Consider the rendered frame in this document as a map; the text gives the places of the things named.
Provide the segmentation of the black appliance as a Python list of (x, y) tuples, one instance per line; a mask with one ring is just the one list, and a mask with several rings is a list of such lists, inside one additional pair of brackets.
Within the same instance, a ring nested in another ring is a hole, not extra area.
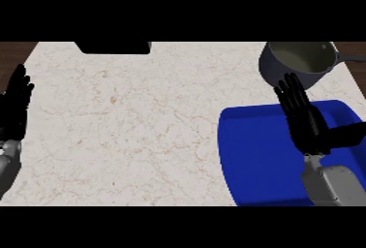
[(86, 54), (150, 54), (151, 42), (77, 42)]

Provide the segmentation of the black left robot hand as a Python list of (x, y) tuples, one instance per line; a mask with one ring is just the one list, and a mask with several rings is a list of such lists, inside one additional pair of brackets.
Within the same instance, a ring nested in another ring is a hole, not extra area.
[(7, 92), (0, 94), (0, 140), (23, 140), (27, 127), (27, 110), (35, 84), (20, 64), (10, 79)]

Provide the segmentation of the blue tray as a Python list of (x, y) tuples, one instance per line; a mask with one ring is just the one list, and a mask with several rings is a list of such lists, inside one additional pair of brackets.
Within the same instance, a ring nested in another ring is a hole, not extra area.
[[(296, 148), (283, 107), (226, 108), (221, 113), (218, 146), (222, 170), (235, 204), (299, 205), (312, 202), (302, 182), (305, 156)], [(366, 190), (366, 138), (359, 145), (336, 148), (324, 167), (352, 169)]]

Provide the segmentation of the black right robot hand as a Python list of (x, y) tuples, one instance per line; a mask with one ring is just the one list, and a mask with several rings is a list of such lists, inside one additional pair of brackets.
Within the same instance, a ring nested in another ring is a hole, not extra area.
[(309, 101), (296, 74), (286, 73), (275, 93), (287, 115), (293, 142), (305, 155), (330, 155), (336, 148), (361, 144), (366, 138), (366, 122), (331, 128), (319, 108)]

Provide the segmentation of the dark grey pot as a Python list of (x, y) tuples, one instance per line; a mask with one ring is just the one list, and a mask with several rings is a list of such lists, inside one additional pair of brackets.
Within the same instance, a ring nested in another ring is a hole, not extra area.
[(309, 89), (345, 61), (366, 63), (366, 55), (342, 54), (331, 42), (268, 42), (259, 71), (274, 87), (286, 74), (296, 73), (303, 88)]

